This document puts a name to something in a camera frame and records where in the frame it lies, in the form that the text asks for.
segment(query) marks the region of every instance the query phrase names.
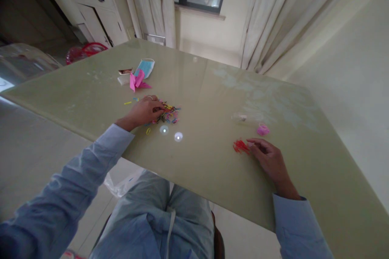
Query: white drawstring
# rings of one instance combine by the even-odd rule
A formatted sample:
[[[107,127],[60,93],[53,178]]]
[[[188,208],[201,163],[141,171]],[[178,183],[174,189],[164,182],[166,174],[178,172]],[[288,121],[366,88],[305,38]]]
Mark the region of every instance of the white drawstring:
[[[167,211],[171,211],[171,217],[170,217],[170,226],[169,226],[169,233],[167,234],[167,242],[166,242],[166,259],[169,259],[169,241],[170,241],[170,235],[171,231],[173,229],[174,220],[175,220],[175,209],[168,207]]]

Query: white curtain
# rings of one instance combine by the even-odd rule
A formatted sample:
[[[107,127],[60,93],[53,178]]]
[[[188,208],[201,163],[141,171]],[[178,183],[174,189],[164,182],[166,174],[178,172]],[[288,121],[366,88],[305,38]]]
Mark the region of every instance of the white curtain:
[[[174,0],[127,0],[135,33],[164,36],[166,46],[175,48]]]
[[[241,68],[264,74],[317,24],[334,0],[251,0],[242,38]]]

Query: white cabinet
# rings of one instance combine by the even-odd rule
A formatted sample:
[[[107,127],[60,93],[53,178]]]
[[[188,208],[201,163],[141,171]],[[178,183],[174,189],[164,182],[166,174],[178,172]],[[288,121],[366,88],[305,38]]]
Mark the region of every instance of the white cabinet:
[[[115,12],[98,7],[96,7],[96,12],[109,36],[109,42],[113,46],[128,41],[126,33],[122,30]]]
[[[101,26],[97,15],[92,7],[78,4],[78,8],[80,9],[80,12],[85,19],[85,22],[87,23],[88,30],[90,34],[93,37],[93,40],[95,42],[102,43],[103,45],[110,47],[110,44],[108,42],[108,38],[103,30],[103,27]]]
[[[134,37],[126,0],[72,0],[85,19],[95,42],[113,47]]]

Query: cabinet door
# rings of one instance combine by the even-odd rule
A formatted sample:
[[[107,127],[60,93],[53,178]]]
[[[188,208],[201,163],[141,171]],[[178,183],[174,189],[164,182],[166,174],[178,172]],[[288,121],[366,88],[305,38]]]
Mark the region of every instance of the cabinet door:
[[[128,41],[127,35],[119,24],[118,17],[114,11],[105,10],[102,8],[96,7],[96,12],[98,17],[103,24],[107,35],[111,39],[114,46],[122,44]]]
[[[98,20],[94,9],[83,4],[78,4],[78,8],[80,9],[80,12],[85,19],[86,25],[94,41],[110,48],[111,45],[108,42],[107,36],[101,27],[100,21]]]

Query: blue face mask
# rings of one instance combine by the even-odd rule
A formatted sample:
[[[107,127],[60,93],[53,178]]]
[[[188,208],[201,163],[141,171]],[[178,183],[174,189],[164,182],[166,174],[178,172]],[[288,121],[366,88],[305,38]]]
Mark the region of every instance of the blue face mask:
[[[138,76],[139,70],[142,70],[145,73],[145,79],[146,79],[148,76],[150,76],[151,71],[154,68],[154,64],[155,62],[153,59],[142,59],[137,70],[134,73],[134,76]]]

